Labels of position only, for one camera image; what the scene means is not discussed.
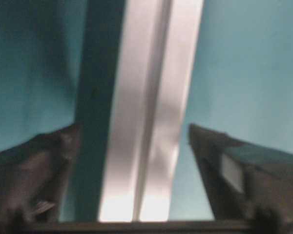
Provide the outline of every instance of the metal channel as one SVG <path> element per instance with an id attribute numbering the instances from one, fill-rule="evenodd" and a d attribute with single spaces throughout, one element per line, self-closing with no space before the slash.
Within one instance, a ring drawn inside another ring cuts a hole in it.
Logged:
<path id="1" fill-rule="evenodd" d="M 168 220 L 203 0 L 172 0 L 139 219 Z"/>
<path id="2" fill-rule="evenodd" d="M 101 222 L 168 218 L 202 7 L 203 0 L 126 2 Z"/>
<path id="3" fill-rule="evenodd" d="M 127 0 L 99 220 L 133 220 L 150 80 L 162 0 Z"/>

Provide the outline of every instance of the teal wall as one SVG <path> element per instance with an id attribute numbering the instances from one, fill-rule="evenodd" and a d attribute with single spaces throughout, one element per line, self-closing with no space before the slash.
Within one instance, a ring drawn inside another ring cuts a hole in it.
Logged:
<path id="1" fill-rule="evenodd" d="M 192 122 L 293 153 L 293 0 L 205 0 L 171 219 L 212 218 Z"/>
<path id="2" fill-rule="evenodd" d="M 0 150 L 73 121 L 85 8 L 0 1 Z"/>

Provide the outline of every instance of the teal background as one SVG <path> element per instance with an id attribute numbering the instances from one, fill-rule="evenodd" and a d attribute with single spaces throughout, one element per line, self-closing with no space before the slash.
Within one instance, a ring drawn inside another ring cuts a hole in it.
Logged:
<path id="1" fill-rule="evenodd" d="M 213 218 L 192 122 L 293 153 L 293 0 L 205 0 L 170 219 Z"/>
<path id="2" fill-rule="evenodd" d="M 96 218 L 123 7 L 0 1 L 0 150 L 75 118 L 88 126 L 61 220 Z M 191 122 L 293 153 L 293 0 L 205 0 L 170 219 L 213 217 Z"/>

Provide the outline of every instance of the metal bar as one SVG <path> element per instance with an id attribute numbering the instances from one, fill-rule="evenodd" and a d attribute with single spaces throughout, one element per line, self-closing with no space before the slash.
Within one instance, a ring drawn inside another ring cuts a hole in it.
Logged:
<path id="1" fill-rule="evenodd" d="M 172 0 L 140 221 L 168 220 L 203 0 Z"/>
<path id="2" fill-rule="evenodd" d="M 145 129 L 149 65 L 161 0 L 128 0 L 105 161 L 100 221 L 131 221 Z"/>
<path id="3" fill-rule="evenodd" d="M 34 223 L 24 233 L 250 233 L 253 222 L 247 220 L 133 222 L 133 223 Z"/>
<path id="4" fill-rule="evenodd" d="M 126 3 L 99 220 L 165 221 L 203 0 Z"/>

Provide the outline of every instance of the metal frame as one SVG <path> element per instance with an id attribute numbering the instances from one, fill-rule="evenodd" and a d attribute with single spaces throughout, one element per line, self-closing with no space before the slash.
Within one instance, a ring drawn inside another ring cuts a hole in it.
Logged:
<path id="1" fill-rule="evenodd" d="M 100 221 L 168 219 L 202 8 L 126 2 Z"/>
<path id="2" fill-rule="evenodd" d="M 21 233 L 249 234 L 253 231 L 253 222 L 251 221 L 220 220 L 165 223 L 36 223 L 31 224 Z"/>

